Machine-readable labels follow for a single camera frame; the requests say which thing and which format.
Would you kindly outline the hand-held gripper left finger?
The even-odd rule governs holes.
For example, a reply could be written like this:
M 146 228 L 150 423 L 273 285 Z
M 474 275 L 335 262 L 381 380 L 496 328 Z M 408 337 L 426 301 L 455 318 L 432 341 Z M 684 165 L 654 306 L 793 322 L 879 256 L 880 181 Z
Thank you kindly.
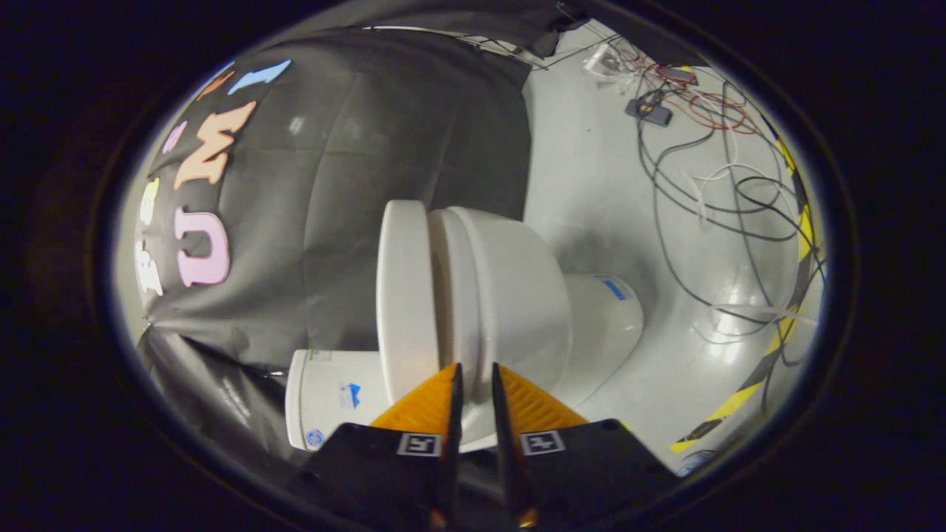
M 446 528 L 457 491 L 463 373 L 452 364 L 372 423 L 342 424 L 288 491 L 369 530 Z

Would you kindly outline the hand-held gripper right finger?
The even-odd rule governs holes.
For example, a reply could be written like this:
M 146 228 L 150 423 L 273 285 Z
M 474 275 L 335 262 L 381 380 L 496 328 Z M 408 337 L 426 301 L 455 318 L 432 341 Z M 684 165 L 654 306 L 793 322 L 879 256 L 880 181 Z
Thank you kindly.
M 590 421 L 524 376 L 492 367 L 497 461 L 511 524 L 599 530 L 644 513 L 677 476 L 615 418 Z

